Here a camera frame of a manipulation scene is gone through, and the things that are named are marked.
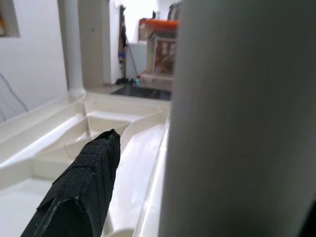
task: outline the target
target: white pipe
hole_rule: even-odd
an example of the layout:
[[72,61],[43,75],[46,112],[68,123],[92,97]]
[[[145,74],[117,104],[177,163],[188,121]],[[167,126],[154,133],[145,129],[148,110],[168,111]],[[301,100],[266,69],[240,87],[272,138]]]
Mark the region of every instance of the white pipe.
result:
[[69,91],[73,94],[84,94],[81,65],[81,47],[79,32],[78,0],[66,0],[66,39]]
[[184,0],[160,237],[295,237],[316,194],[315,1]]

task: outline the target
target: white plastic surface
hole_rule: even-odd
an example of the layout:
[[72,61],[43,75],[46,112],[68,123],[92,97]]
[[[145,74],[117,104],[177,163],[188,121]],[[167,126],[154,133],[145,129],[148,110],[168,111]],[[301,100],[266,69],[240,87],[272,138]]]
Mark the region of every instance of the white plastic surface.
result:
[[20,236],[52,181],[88,141],[114,128],[121,135],[121,162],[102,236],[131,237],[169,103],[88,93],[84,99],[48,106],[52,110],[43,107],[0,124],[5,131],[0,138],[0,236]]

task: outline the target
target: white column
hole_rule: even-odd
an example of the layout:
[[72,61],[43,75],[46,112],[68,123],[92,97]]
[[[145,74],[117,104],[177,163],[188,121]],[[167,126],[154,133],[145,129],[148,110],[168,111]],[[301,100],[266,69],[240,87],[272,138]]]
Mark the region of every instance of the white column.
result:
[[185,0],[160,237],[295,237],[316,194],[315,1]]
[[69,91],[81,94],[85,92],[85,89],[82,79],[78,0],[66,0],[64,4]]

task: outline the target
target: black floor mat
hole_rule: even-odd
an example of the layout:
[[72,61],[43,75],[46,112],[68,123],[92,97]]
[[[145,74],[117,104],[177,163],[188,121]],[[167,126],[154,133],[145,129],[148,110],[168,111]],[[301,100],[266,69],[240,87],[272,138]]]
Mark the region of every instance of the black floor mat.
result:
[[123,88],[112,92],[113,95],[127,95],[141,98],[171,100],[172,93],[164,90],[148,89],[125,85]]

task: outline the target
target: white plastic tray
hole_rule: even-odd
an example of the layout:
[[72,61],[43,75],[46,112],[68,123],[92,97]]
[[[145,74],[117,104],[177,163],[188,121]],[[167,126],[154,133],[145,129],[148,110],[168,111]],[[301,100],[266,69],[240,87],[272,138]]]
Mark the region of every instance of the white plastic tray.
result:
[[140,218],[169,102],[88,93],[0,125],[0,236],[20,236],[55,180],[103,131],[121,135],[121,162],[102,236],[131,237]]

